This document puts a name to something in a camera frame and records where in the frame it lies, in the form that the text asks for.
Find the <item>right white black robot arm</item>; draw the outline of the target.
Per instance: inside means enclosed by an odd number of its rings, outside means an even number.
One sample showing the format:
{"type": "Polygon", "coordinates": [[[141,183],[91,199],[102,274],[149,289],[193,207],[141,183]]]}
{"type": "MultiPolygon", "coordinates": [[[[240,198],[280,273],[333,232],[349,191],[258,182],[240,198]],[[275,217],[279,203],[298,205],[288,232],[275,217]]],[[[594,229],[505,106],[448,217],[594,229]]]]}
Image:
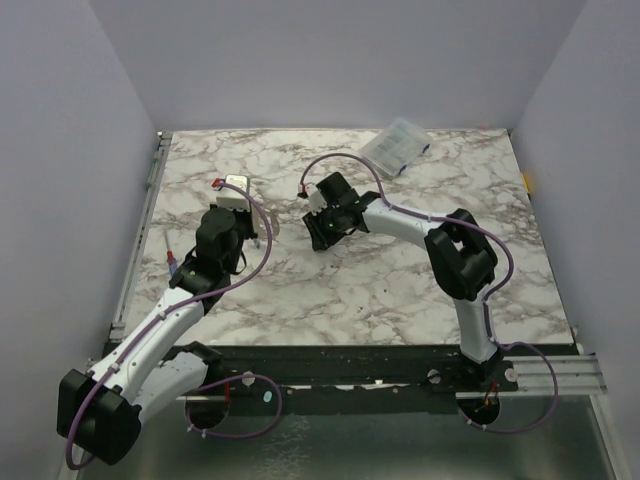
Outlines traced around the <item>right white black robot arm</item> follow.
{"type": "Polygon", "coordinates": [[[362,195],[336,172],[316,185],[299,187],[308,202],[304,215],[316,252],[326,251],[356,231],[387,235],[427,252],[437,285],[454,301],[460,350],[469,360],[459,367],[461,383],[481,391],[496,376],[489,361],[498,347],[491,341],[481,295],[495,279],[498,258],[464,209],[445,216],[392,206],[378,192],[362,195]]]}

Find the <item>red blue screwdriver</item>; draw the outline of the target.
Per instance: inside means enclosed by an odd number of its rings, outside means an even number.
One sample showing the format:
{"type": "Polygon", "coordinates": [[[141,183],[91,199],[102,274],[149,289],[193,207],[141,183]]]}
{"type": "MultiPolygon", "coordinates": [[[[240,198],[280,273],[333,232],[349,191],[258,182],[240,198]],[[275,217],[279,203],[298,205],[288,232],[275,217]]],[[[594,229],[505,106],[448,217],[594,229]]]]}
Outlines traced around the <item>red blue screwdriver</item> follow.
{"type": "Polygon", "coordinates": [[[170,242],[170,238],[167,230],[163,231],[163,238],[164,238],[165,247],[166,247],[166,262],[167,262],[167,267],[169,271],[169,276],[172,277],[177,271],[178,264],[173,254],[173,249],[171,246],[171,242],[170,242]]]}

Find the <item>aluminium side rail left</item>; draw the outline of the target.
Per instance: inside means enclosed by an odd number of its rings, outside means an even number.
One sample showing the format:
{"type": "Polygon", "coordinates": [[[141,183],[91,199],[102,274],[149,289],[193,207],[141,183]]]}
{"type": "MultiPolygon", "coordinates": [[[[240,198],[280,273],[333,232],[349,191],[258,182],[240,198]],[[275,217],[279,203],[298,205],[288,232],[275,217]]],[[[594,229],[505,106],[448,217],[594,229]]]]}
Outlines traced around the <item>aluminium side rail left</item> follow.
{"type": "Polygon", "coordinates": [[[159,141],[152,157],[151,169],[146,181],[146,195],[134,238],[132,252],[129,257],[124,283],[120,290],[115,314],[109,326],[106,342],[100,356],[104,355],[108,345],[112,343],[120,343],[126,337],[127,320],[135,295],[139,270],[144,255],[144,248],[148,238],[153,211],[159,194],[172,137],[172,132],[161,131],[158,133],[159,141]]]}

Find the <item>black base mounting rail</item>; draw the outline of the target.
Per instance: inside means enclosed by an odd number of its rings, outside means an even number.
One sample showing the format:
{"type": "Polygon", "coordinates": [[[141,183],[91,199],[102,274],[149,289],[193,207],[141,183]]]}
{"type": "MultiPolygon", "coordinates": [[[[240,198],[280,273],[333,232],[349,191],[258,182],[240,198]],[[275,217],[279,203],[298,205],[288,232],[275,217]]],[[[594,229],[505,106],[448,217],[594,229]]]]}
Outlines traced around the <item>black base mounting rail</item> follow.
{"type": "Polygon", "coordinates": [[[498,357],[477,366],[456,345],[174,347],[206,365],[209,406],[228,404],[235,415],[261,416],[271,383],[284,414],[356,415],[427,412],[454,414],[457,395],[514,392],[512,362],[498,357]]]}

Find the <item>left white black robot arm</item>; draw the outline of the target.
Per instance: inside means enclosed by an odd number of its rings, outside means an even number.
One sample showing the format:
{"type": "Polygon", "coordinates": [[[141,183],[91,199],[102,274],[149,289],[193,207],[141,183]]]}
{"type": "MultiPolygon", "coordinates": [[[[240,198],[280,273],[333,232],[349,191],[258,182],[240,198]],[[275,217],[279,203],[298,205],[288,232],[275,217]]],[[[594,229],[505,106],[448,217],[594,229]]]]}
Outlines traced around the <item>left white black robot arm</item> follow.
{"type": "Polygon", "coordinates": [[[70,470],[86,467],[74,459],[82,449],[90,460],[121,461],[143,426],[180,395],[206,395],[220,385],[221,371],[202,344],[161,362],[176,341],[234,289],[232,276],[243,245],[257,236],[262,207],[213,204],[196,231],[195,247],[172,276],[154,309],[108,355],[86,371],[70,370],[58,389],[56,429],[65,438],[70,470]]]}

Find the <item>yellow tag on wall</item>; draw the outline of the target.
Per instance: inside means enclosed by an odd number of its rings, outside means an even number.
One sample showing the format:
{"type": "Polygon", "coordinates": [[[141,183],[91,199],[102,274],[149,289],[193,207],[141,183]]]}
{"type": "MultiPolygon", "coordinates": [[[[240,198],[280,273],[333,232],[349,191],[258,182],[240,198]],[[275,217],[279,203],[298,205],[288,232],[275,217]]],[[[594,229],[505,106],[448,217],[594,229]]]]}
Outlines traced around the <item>yellow tag on wall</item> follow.
{"type": "Polygon", "coordinates": [[[525,191],[528,195],[531,195],[533,193],[533,184],[531,181],[531,178],[528,174],[523,173],[522,174],[522,179],[523,179],[523,184],[525,187],[525,191]]]}

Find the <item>clear plastic organizer box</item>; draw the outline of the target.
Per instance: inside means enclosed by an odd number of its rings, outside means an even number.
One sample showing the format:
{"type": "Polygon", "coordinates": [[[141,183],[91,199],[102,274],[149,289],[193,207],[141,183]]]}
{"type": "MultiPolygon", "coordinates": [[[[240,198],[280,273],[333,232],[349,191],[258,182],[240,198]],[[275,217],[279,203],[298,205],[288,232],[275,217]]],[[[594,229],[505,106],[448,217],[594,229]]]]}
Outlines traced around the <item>clear plastic organizer box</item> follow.
{"type": "Polygon", "coordinates": [[[360,156],[386,178],[394,179],[424,155],[432,142],[426,130],[397,118],[361,148],[360,156]]]}

